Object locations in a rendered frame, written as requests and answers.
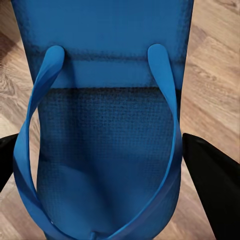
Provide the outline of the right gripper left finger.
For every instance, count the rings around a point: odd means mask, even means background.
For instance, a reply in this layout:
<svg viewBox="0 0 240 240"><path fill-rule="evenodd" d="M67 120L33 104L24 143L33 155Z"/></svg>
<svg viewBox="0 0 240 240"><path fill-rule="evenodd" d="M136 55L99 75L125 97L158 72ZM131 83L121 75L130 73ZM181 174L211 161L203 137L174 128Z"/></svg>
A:
<svg viewBox="0 0 240 240"><path fill-rule="evenodd" d="M13 173L13 154L18 135L0 138L0 193Z"/></svg>

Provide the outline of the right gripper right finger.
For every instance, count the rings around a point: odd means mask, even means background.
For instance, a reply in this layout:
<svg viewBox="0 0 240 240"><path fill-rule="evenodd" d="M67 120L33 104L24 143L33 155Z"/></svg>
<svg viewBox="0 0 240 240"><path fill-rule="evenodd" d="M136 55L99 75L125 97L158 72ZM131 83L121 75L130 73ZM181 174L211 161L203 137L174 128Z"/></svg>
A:
<svg viewBox="0 0 240 240"><path fill-rule="evenodd" d="M182 135L182 148L216 240L240 240L240 163L189 133Z"/></svg>

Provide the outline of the sandal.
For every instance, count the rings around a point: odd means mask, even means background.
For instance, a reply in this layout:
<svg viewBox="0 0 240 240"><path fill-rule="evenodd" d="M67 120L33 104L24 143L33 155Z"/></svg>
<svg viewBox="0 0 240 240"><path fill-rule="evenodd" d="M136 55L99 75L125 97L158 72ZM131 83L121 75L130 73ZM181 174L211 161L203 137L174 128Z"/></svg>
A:
<svg viewBox="0 0 240 240"><path fill-rule="evenodd" d="M153 240L180 194L194 0L11 0L33 82L12 158L46 240ZM38 110L36 188L29 128Z"/></svg>

